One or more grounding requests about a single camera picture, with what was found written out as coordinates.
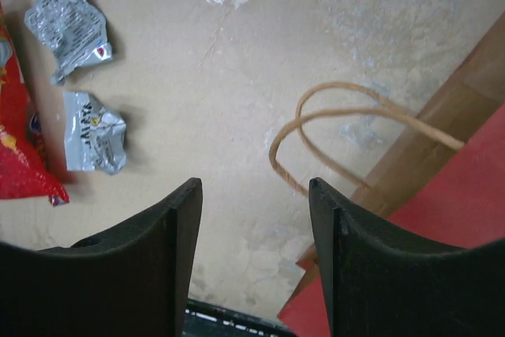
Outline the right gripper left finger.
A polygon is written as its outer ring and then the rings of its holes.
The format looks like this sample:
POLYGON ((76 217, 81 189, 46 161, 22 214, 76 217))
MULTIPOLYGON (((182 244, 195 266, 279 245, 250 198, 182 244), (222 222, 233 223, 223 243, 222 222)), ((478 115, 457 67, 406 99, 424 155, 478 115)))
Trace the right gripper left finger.
POLYGON ((202 204, 191 178, 68 248, 2 243, 2 335, 181 335, 202 204))

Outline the red brown paper bag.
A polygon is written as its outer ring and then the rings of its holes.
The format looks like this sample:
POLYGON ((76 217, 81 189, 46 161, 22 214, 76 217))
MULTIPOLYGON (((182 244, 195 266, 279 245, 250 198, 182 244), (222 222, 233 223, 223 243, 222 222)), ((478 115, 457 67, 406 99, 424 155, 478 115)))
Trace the red brown paper bag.
MULTIPOLYGON (((310 88, 273 140, 269 160, 307 198, 311 180, 321 178, 353 203, 435 242, 464 249, 504 242, 503 19, 416 116, 357 84, 310 88), (311 121, 355 114, 406 126, 364 178, 319 150, 304 131, 311 121)), ((333 336, 315 242, 298 263, 305 273, 279 319, 299 336, 333 336)))

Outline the red snack bag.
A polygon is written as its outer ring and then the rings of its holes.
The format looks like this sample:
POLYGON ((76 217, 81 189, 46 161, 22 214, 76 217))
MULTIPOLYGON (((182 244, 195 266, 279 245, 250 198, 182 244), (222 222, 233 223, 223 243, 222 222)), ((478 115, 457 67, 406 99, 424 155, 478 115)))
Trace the red snack bag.
POLYGON ((69 202, 63 184, 48 170, 39 115, 1 13, 1 198, 31 197, 47 197, 53 206, 69 202))

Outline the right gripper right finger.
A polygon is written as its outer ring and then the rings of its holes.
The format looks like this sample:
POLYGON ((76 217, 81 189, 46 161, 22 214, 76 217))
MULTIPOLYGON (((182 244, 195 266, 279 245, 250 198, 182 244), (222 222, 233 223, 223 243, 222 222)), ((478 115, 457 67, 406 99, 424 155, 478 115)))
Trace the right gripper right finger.
POLYGON ((309 210, 331 335, 503 335, 503 240, 435 242, 321 178, 309 183, 309 210))

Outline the grey wrapper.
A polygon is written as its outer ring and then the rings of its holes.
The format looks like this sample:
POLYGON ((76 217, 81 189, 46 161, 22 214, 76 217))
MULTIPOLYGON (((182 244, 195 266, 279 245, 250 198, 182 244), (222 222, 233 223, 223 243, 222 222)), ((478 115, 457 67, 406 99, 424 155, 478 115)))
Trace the grey wrapper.
POLYGON ((36 0, 25 12, 24 23, 54 56, 53 85, 62 86, 77 68, 113 57, 106 18, 87 0, 36 0))

